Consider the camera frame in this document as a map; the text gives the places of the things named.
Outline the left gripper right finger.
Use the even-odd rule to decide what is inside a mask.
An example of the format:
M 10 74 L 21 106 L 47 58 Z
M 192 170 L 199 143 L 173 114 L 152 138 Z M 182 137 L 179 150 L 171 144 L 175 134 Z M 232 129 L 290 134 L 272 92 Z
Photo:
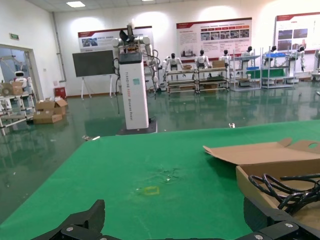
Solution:
M 306 226 L 283 210 L 261 205 L 254 199 L 243 200 L 245 223 L 251 233 L 240 240 L 318 240 L 320 231 Z

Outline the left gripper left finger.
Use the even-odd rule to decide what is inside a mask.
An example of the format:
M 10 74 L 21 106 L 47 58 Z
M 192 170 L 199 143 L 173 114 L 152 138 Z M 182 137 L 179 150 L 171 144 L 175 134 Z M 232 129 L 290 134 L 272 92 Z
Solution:
M 98 199 L 88 210 L 70 214 L 58 227 L 34 239 L 100 240 L 105 216 L 105 201 Z

